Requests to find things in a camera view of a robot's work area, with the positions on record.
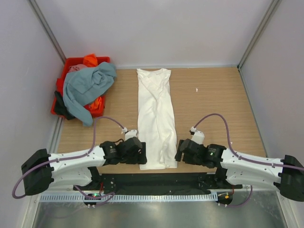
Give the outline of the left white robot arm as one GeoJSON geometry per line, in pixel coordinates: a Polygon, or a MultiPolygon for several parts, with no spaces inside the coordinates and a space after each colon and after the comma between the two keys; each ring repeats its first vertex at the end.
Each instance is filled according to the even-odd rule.
{"type": "Polygon", "coordinates": [[[120,143],[105,141],[93,149],[63,154],[50,154],[40,149],[21,166],[25,195],[66,186],[96,190],[101,184],[98,167],[146,162],[146,143],[137,137],[120,143]]]}

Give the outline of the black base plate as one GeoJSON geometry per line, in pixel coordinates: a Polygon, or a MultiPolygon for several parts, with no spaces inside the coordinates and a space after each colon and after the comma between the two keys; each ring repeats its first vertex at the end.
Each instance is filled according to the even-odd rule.
{"type": "Polygon", "coordinates": [[[216,174],[208,173],[137,173],[101,174],[92,183],[79,187],[85,190],[100,190],[117,195],[207,195],[210,190],[241,189],[232,186],[216,174]]]}

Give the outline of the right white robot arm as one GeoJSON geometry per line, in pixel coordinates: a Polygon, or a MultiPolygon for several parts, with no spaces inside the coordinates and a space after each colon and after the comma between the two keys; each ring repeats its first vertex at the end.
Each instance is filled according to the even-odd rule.
{"type": "Polygon", "coordinates": [[[258,157],[186,139],[180,140],[175,160],[215,168],[214,182],[219,188],[229,184],[251,185],[276,190],[293,201],[304,200],[304,167],[291,155],[283,159],[258,157]]]}

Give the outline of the orange t-shirt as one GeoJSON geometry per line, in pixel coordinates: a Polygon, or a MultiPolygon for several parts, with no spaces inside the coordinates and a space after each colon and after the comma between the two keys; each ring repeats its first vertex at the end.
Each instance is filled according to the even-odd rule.
{"type": "MultiPolygon", "coordinates": [[[[95,54],[90,54],[84,57],[83,64],[87,67],[98,66],[98,60],[95,54]]],[[[100,96],[96,98],[92,103],[84,106],[86,110],[90,112],[93,117],[99,117],[103,115],[105,99],[100,96]]]]}

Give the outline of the right aluminium frame post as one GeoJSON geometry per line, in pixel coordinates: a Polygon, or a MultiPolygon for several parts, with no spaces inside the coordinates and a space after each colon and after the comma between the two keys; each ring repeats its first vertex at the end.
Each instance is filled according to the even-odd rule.
{"type": "Polygon", "coordinates": [[[266,12],[264,13],[257,29],[254,32],[253,37],[251,38],[239,64],[237,65],[237,69],[238,71],[241,70],[241,68],[243,67],[243,65],[245,64],[247,58],[249,57],[249,55],[251,54],[253,48],[255,47],[255,45],[257,44],[257,42],[259,41],[259,39],[261,38],[261,36],[263,35],[265,29],[267,28],[271,18],[273,17],[273,15],[275,14],[275,12],[277,11],[277,8],[279,7],[280,3],[282,2],[282,0],[272,0],[270,2],[270,5],[268,6],[266,12]]]}

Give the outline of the pink t-shirt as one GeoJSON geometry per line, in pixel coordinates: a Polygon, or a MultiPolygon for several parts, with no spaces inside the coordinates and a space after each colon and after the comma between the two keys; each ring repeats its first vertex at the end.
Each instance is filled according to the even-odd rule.
{"type": "Polygon", "coordinates": [[[84,69],[84,68],[87,68],[87,66],[84,65],[84,64],[77,64],[77,65],[70,66],[68,72],[69,73],[70,72],[75,72],[75,71],[79,71],[79,70],[84,69]]]}

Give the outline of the black t-shirt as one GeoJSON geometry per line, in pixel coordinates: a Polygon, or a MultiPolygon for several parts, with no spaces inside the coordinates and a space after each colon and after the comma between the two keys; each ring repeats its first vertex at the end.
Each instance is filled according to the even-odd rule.
{"type": "Polygon", "coordinates": [[[56,98],[54,112],[57,115],[61,115],[61,116],[65,117],[67,120],[75,119],[75,117],[68,112],[68,110],[64,104],[62,95],[58,91],[55,91],[54,94],[55,94],[55,98],[56,98]]]}

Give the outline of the left aluminium frame post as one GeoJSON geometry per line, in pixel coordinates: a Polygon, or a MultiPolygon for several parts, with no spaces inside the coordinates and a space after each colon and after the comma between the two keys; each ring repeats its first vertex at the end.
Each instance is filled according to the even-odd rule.
{"type": "Polygon", "coordinates": [[[61,61],[63,63],[66,62],[66,56],[60,46],[60,44],[58,43],[51,27],[49,26],[42,10],[40,9],[38,3],[36,0],[27,0],[29,6],[32,8],[35,16],[37,17],[38,21],[40,22],[44,32],[46,33],[47,37],[49,38],[50,42],[52,43],[55,51],[57,52],[57,54],[59,55],[61,61]]]}

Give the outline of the white printed t-shirt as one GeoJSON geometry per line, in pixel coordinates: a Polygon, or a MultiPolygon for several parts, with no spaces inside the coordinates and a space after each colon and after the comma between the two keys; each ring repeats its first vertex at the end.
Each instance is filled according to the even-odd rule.
{"type": "Polygon", "coordinates": [[[147,162],[141,170],[177,168],[177,134],[170,94],[171,71],[137,69],[138,138],[146,143],[147,162]]]}

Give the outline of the aluminium frame post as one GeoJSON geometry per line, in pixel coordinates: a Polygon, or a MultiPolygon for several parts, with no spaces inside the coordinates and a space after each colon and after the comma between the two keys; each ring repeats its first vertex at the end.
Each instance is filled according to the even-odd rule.
{"type": "Polygon", "coordinates": [[[254,32],[253,37],[251,38],[239,64],[237,65],[237,69],[238,71],[241,70],[241,68],[243,67],[243,65],[245,64],[247,58],[249,57],[249,55],[251,54],[253,48],[255,47],[255,45],[257,44],[257,42],[259,41],[259,39],[261,38],[261,36],[263,35],[265,29],[267,28],[271,18],[273,17],[273,15],[275,14],[275,12],[277,11],[277,8],[279,7],[280,3],[282,2],[282,0],[272,0],[270,2],[270,5],[268,6],[266,12],[264,13],[257,29],[254,32]]]}
{"type": "Polygon", "coordinates": [[[61,61],[63,63],[66,62],[66,56],[60,46],[60,44],[58,43],[51,27],[49,26],[42,10],[40,9],[38,3],[36,0],[27,0],[29,6],[32,8],[35,16],[37,17],[38,21],[40,22],[44,32],[46,33],[47,37],[49,38],[50,42],[52,43],[55,51],[57,52],[57,54],[59,55],[61,61]]]}

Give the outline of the blue-grey t-shirt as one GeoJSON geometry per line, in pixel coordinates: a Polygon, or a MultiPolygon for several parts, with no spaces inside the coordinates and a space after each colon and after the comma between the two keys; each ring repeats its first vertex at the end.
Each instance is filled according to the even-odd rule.
{"type": "Polygon", "coordinates": [[[115,65],[107,62],[67,73],[63,86],[63,101],[68,112],[84,126],[91,126],[93,118],[85,109],[85,105],[104,95],[116,78],[115,65]]]}

